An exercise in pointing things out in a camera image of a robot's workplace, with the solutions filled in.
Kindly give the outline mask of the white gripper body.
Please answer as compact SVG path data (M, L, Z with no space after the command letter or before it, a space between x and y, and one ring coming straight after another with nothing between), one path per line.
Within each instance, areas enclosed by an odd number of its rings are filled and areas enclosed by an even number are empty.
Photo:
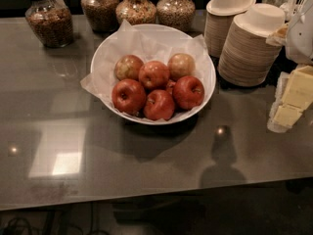
M297 64L313 64L313 0L306 0L289 22L287 58Z

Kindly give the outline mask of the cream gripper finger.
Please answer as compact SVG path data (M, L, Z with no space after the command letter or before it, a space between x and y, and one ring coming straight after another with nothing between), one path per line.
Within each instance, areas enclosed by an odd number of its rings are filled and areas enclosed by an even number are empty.
M312 103L313 67L298 65L291 73L282 72L278 78L267 128L276 133L287 132Z
M288 27L289 25L287 23L282 25L266 38L266 43L276 47L285 46L287 42Z

